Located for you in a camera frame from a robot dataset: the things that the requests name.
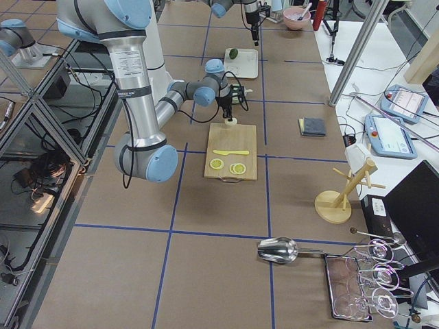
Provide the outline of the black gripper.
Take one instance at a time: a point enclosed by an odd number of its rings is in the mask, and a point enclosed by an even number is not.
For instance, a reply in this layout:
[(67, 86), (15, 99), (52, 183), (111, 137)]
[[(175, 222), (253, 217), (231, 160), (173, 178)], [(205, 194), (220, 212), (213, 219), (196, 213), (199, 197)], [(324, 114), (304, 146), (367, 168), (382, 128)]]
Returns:
[(245, 3), (244, 12), (247, 24), (250, 25), (252, 41), (255, 46), (259, 46), (259, 30), (257, 30), (259, 23), (259, 5), (257, 2)]
[(219, 95), (217, 96), (217, 105), (222, 109), (224, 119), (231, 119), (232, 100), (233, 92), (230, 86), (219, 90)]

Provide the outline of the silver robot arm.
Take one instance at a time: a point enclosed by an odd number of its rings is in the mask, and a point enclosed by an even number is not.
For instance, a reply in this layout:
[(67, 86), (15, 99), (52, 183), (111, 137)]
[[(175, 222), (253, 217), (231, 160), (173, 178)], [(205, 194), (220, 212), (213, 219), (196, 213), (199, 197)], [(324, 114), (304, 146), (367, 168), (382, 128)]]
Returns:
[(199, 82), (172, 82), (157, 102), (144, 54), (147, 26), (155, 21), (150, 1), (59, 1), (57, 23), (61, 33), (77, 40), (102, 44), (109, 52), (117, 94), (126, 109), (130, 131), (115, 148), (120, 172), (151, 182), (165, 182), (178, 166), (178, 152), (161, 128), (192, 100), (208, 106), (231, 92), (220, 59), (205, 64)]
[(203, 0), (202, 3), (208, 5), (214, 16), (219, 19), (224, 17), (234, 5), (238, 5), (241, 10), (241, 20), (244, 28), (251, 33), (254, 45), (259, 45), (260, 12), (263, 10), (260, 1)]

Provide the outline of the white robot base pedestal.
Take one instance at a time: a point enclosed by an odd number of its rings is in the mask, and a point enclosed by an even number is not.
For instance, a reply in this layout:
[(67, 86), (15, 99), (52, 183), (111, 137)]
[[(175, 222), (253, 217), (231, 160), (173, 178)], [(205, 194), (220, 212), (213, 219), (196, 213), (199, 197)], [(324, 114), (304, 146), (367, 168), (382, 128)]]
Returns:
[(179, 110), (178, 102), (174, 100), (175, 106), (167, 101), (162, 101), (167, 96), (167, 87), (174, 82), (171, 75), (167, 72), (163, 57), (161, 40), (158, 32), (156, 13), (153, 1), (142, 1), (142, 4), (149, 5), (151, 18), (145, 28), (146, 39), (143, 42), (143, 54), (145, 56), (145, 72), (149, 78), (148, 85), (150, 93), (142, 96), (142, 106), (146, 110), (155, 109), (157, 117), (164, 121), (165, 117), (172, 117)]

